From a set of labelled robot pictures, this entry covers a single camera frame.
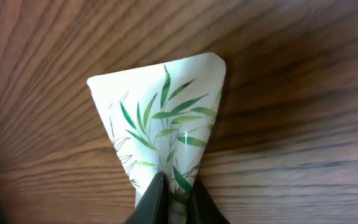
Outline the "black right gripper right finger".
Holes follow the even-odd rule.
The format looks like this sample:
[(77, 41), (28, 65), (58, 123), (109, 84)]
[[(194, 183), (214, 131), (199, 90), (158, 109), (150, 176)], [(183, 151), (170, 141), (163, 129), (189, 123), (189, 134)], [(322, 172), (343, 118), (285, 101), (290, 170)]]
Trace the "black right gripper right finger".
[(230, 224), (214, 203), (198, 175), (189, 199), (187, 224)]

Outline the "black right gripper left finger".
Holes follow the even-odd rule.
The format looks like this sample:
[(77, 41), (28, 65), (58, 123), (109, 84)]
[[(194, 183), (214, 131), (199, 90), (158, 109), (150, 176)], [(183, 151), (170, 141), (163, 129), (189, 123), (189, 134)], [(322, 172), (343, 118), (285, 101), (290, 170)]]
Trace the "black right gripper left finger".
[(155, 174), (145, 194), (124, 224), (167, 224), (168, 184), (165, 174)]

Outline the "white bamboo print tube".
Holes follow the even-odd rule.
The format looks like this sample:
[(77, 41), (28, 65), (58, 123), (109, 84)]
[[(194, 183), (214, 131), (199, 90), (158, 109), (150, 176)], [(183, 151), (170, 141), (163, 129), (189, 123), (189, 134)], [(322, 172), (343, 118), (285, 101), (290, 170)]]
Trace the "white bamboo print tube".
[(225, 76), (224, 60), (203, 53), (86, 82), (137, 200), (154, 175), (163, 172), (170, 223), (188, 219), (186, 205), (214, 128)]

